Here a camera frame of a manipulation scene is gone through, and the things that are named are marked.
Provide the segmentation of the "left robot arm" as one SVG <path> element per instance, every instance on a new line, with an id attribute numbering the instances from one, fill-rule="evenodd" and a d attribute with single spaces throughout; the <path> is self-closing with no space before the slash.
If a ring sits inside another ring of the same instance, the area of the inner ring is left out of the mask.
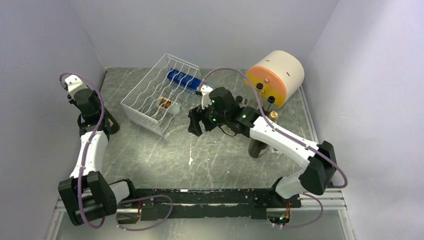
<path id="1" fill-rule="evenodd" d="M 77 163 L 68 179 L 58 184 L 58 192 L 75 226 L 101 220 L 117 212 L 118 204 L 134 207 L 139 194 L 133 190 L 130 180 L 107 183 L 101 168 L 110 135 L 120 126 L 102 106 L 98 94 L 84 88 L 68 94 L 69 102 L 80 110 L 77 119 L 81 148 Z"/>

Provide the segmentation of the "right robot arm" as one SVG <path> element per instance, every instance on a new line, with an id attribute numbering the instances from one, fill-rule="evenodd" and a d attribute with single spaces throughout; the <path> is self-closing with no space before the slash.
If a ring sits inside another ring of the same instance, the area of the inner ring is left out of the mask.
<path id="1" fill-rule="evenodd" d="M 270 193 L 270 202 L 282 207 L 294 195 L 309 192 L 321 196 L 330 187 L 336 172 L 334 147 L 331 143 L 302 138 L 263 116 L 261 108 L 241 107 L 225 87 L 204 85 L 197 91 L 200 105 L 188 112 L 188 132 L 201 136 L 203 131 L 227 126 L 236 135 L 268 145 L 294 160 L 301 170 L 281 178 Z"/>

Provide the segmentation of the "dark green bottle black neck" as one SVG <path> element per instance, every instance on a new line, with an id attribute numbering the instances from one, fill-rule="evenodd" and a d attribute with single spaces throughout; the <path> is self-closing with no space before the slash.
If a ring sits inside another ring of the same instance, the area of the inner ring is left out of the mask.
<path id="1" fill-rule="evenodd" d="M 116 134 L 119 130 L 120 130 L 120 124 L 118 123 L 118 121 L 115 119 L 115 117 L 109 112 L 109 110 L 107 108 L 104 108 L 105 111 L 105 115 L 108 118 L 109 121 L 109 134 L 110 135 L 114 135 Z"/>

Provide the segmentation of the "clear bottle white gold label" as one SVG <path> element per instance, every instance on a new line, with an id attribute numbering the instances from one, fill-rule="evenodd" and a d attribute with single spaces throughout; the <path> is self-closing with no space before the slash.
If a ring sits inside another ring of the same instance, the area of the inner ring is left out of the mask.
<path id="1" fill-rule="evenodd" d="M 258 97 L 260 99 L 261 106 L 264 107 L 265 106 L 265 103 L 267 101 L 267 99 L 263 96 L 263 93 L 265 92 L 264 91 L 264 85 L 261 82 L 258 82 L 255 85 L 255 90 L 256 90 L 256 92 L 258 94 Z"/>

